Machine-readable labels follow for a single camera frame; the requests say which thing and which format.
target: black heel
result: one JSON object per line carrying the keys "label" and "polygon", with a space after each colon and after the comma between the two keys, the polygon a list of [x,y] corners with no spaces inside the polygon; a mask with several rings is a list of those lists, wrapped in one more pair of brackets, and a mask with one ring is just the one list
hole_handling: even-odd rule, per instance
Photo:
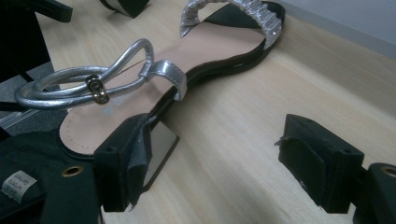
{"label": "black heel", "polygon": [[100,0],[108,9],[118,11],[132,18],[137,17],[146,7],[149,0]]}

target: silver toe strap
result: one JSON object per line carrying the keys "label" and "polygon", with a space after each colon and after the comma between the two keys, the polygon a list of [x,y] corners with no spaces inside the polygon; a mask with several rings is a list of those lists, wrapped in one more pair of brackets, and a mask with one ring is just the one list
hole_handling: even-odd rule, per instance
{"label": "silver toe strap", "polygon": [[267,9],[268,5],[260,0],[190,0],[181,15],[180,35],[185,36],[194,26],[200,23],[198,10],[208,3],[225,3],[239,7],[253,18],[262,28],[265,35],[264,49],[271,47],[282,32],[282,20],[274,12]]}

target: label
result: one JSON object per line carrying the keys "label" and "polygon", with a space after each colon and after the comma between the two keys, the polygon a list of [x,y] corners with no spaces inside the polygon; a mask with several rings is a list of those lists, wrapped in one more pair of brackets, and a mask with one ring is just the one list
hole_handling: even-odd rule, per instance
{"label": "label", "polygon": [[4,181],[1,191],[3,191],[3,193],[8,197],[18,203],[21,203],[24,193],[32,187],[35,182],[37,182],[37,180],[26,174],[24,171],[18,171]]}

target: tan insole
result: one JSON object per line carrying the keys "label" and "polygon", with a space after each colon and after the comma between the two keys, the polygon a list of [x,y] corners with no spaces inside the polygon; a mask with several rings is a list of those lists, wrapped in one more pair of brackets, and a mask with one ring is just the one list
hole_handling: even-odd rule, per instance
{"label": "tan insole", "polygon": [[[248,53],[263,41],[260,30],[233,28],[202,22],[169,50],[155,55],[168,60],[183,72],[194,66]],[[144,62],[127,69],[106,84],[106,88],[136,80]],[[155,77],[137,91],[110,99],[106,105],[84,105],[72,109],[60,127],[60,137],[70,150],[84,155],[93,152],[126,119],[148,113],[170,90],[172,84]]]}

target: gray surface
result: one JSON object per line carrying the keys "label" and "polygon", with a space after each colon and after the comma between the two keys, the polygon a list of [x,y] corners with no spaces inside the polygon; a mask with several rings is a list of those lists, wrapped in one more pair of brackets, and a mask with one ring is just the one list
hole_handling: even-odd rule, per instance
{"label": "gray surface", "polygon": [[287,14],[396,59],[396,1],[280,0]]}
{"label": "gray surface", "polygon": [[[27,72],[33,79],[39,79],[40,77],[46,76],[53,73],[52,63],[44,63],[35,69]],[[14,91],[20,86],[25,84],[26,81],[20,76],[16,76],[7,81],[0,83],[0,101],[3,102],[15,102]],[[18,133],[29,133],[36,131],[50,131],[58,128],[62,120],[66,116],[65,110],[60,111],[39,111],[33,116],[18,122],[17,124],[9,127],[6,131],[15,135]],[[9,115],[10,112],[0,111],[0,119]]]}

